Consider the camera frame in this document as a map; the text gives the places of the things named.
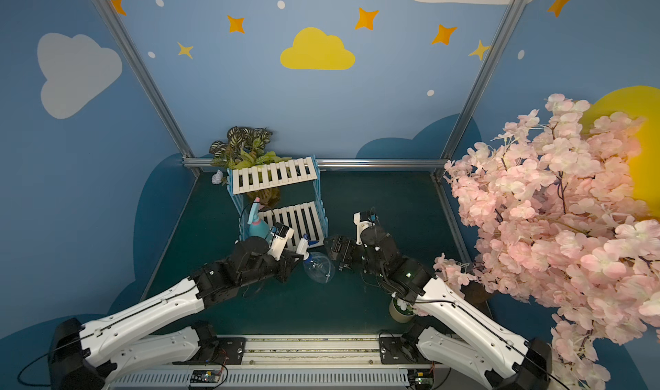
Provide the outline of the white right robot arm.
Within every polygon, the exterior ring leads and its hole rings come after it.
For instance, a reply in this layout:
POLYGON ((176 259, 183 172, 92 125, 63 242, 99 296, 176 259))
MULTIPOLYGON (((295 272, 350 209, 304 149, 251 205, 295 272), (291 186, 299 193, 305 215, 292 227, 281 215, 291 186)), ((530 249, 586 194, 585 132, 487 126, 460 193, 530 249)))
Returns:
POLYGON ((440 362, 486 389, 547 389, 552 351, 546 342, 515 334, 489 319, 417 259, 403 255, 392 235, 378 226, 358 241, 336 235, 327 252, 341 266, 359 266, 395 298, 434 317, 455 338, 435 328, 411 329, 410 342, 425 359, 440 362))

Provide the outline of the blue and white slatted shelf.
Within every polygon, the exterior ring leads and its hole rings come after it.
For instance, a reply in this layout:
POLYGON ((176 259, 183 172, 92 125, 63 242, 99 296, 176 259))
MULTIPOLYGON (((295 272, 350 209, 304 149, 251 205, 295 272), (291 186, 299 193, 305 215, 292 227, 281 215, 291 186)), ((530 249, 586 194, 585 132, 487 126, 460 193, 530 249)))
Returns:
POLYGON ((321 199, 321 169, 314 156, 296 158, 265 166, 229 170, 228 193, 239 213, 239 239, 249 236, 249 193, 278 192, 275 204, 261 202, 259 217, 268 225, 283 223, 294 231, 287 248, 296 248, 304 235, 311 247, 321 247, 328 237, 328 218, 321 199))

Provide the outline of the teal pink spray bottle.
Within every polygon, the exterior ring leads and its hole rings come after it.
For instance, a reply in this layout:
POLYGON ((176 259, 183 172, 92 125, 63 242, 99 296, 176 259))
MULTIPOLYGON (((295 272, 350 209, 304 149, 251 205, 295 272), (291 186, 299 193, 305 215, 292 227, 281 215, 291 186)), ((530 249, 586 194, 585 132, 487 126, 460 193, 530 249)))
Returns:
POLYGON ((256 197, 252 203, 249 217, 247 218, 247 234, 249 237, 260 237, 269 241, 271 227, 259 216, 260 210, 261 199, 256 197))

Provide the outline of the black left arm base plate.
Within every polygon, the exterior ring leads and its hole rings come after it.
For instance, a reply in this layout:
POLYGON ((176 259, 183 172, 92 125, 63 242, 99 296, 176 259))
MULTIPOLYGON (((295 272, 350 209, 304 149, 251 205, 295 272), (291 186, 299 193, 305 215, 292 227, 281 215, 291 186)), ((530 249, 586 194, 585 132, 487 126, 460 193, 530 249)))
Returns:
POLYGON ((199 342, 199 350, 188 360, 175 365, 240 365, 247 340, 241 337, 215 337, 199 342))

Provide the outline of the clear blue-white spray bottle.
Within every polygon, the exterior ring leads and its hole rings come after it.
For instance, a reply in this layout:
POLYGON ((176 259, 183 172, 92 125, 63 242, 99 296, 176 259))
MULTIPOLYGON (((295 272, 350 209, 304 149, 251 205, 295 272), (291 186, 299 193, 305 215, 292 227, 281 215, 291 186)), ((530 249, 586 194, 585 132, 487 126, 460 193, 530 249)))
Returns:
POLYGON ((297 255, 302 256, 304 271, 316 283, 330 283, 335 275, 333 262, 321 252, 310 252, 309 242, 309 235, 304 235, 296 250, 297 255))

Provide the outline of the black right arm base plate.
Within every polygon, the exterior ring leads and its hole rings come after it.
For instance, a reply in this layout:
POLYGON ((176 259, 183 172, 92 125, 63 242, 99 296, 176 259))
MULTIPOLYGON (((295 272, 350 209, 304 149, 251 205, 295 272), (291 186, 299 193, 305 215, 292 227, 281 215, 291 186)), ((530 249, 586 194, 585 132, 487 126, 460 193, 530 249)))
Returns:
POLYGON ((426 362, 417 347, 401 336, 380 335, 378 345, 381 364, 424 364, 426 362))

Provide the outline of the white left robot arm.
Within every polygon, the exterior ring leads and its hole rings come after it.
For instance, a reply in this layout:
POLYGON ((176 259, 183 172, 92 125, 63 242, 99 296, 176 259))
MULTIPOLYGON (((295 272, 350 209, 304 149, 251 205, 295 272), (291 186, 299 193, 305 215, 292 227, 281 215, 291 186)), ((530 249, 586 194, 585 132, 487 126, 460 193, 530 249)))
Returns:
POLYGON ((155 332, 236 297, 245 286, 269 278, 285 283, 308 257, 306 243, 287 252, 283 241, 250 237, 237 242, 229 257, 206 264, 149 300, 96 321, 61 323, 47 356, 51 387, 102 389, 120 376, 160 364, 222 362, 225 355, 208 322, 165 336, 155 332))

